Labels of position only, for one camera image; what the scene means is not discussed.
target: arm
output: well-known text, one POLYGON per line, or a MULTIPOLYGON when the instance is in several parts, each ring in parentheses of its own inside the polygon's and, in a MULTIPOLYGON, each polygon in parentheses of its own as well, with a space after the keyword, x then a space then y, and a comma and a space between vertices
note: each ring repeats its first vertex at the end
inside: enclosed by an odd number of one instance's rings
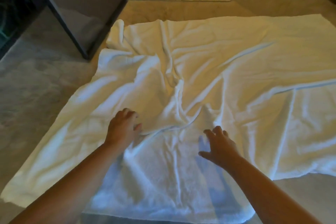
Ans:
POLYGON ((237 182, 264 224, 320 224, 305 209, 279 189, 267 176, 238 154, 236 144, 220 126, 204 133, 211 152, 199 155, 225 169, 237 182))
POLYGON ((29 205, 10 224, 75 223, 115 159, 141 131, 137 114, 125 108, 111 120, 105 142, 29 205))

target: forearm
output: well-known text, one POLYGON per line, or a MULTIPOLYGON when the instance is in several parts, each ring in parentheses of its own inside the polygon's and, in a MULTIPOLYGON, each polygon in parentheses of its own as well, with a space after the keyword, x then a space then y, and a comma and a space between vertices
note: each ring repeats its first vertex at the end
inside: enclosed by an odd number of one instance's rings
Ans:
POLYGON ((320 223, 244 158, 237 156, 233 159, 227 171, 240 186, 263 224, 320 223))
POLYGON ((101 145, 29 205, 11 224, 74 223, 119 153, 117 147, 101 145))

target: towel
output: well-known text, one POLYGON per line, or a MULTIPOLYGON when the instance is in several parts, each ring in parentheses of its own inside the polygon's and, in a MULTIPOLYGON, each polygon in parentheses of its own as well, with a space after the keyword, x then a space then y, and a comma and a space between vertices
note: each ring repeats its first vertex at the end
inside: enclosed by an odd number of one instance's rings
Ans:
POLYGON ((88 213, 243 223, 230 175, 198 156, 220 125, 269 178, 336 176, 336 29, 321 15, 221 17, 111 28, 92 81, 61 110, 1 194, 27 207, 101 145, 110 119, 143 132, 110 167, 88 213))

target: left hand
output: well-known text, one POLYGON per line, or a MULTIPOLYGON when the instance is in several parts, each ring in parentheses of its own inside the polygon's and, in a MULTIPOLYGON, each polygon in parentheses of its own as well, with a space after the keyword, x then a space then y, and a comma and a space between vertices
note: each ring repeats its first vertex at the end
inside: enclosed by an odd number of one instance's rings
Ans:
POLYGON ((122 153, 141 132, 142 124, 135 124, 138 114, 128 108, 117 112, 108 126, 105 145, 117 147, 122 153))

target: hand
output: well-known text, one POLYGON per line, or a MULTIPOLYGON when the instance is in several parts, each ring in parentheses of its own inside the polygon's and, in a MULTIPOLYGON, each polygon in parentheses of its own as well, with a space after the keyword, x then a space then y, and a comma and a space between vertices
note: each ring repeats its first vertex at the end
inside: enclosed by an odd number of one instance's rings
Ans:
POLYGON ((210 142, 210 152, 200 151, 198 154, 228 171, 235 160, 240 157, 236 143, 220 126, 215 127, 212 131, 206 129, 204 133, 210 142))
POLYGON ((141 132, 142 124, 135 124, 138 114, 128 108, 117 112, 110 121, 104 144, 117 147, 122 153, 141 132))

